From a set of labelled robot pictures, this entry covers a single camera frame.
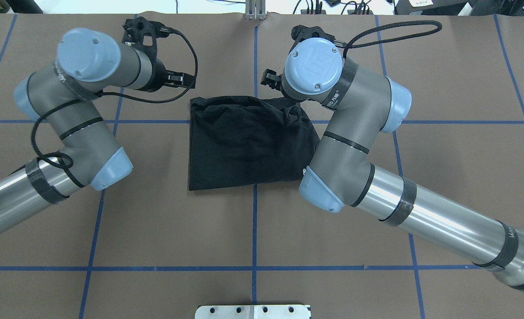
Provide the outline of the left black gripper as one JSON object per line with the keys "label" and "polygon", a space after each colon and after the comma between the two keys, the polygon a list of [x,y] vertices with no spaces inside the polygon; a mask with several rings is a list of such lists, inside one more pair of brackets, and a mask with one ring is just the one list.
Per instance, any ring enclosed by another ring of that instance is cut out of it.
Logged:
{"label": "left black gripper", "polygon": [[160,60],[152,64],[152,74],[148,81],[148,92],[156,92],[168,86],[173,88],[195,88],[196,76],[187,73],[170,73]]}

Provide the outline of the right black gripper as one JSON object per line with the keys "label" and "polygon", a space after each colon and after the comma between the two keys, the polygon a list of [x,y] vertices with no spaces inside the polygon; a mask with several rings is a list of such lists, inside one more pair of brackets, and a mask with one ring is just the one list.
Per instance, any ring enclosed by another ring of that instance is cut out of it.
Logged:
{"label": "right black gripper", "polygon": [[283,88],[283,75],[277,74],[277,72],[274,70],[266,69],[263,72],[262,85],[278,90],[282,93],[283,96],[286,96]]}

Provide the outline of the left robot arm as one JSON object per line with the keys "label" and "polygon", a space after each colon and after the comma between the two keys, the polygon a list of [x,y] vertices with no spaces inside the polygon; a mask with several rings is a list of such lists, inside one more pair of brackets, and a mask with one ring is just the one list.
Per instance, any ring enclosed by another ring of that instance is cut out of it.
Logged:
{"label": "left robot arm", "polygon": [[87,28],[67,31],[51,65],[24,79],[13,93],[18,109],[34,122],[30,142],[36,156],[0,181],[0,234],[57,205],[85,186],[101,191],[132,172],[133,164],[94,101],[108,86],[155,92],[163,86],[195,87],[197,73],[165,69],[157,39],[179,30],[144,18],[128,19],[116,42]]}

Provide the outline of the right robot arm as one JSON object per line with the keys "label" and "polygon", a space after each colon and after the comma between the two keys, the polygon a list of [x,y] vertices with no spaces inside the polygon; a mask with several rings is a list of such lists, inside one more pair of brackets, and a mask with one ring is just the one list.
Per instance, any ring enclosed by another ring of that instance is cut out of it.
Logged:
{"label": "right robot arm", "polygon": [[484,216],[377,163],[377,140],[396,131],[410,110],[408,89],[344,57],[322,38],[294,45],[282,70],[266,69],[260,84],[331,111],[303,166],[299,191],[307,202],[331,213],[347,207],[365,212],[524,292],[524,228]]}

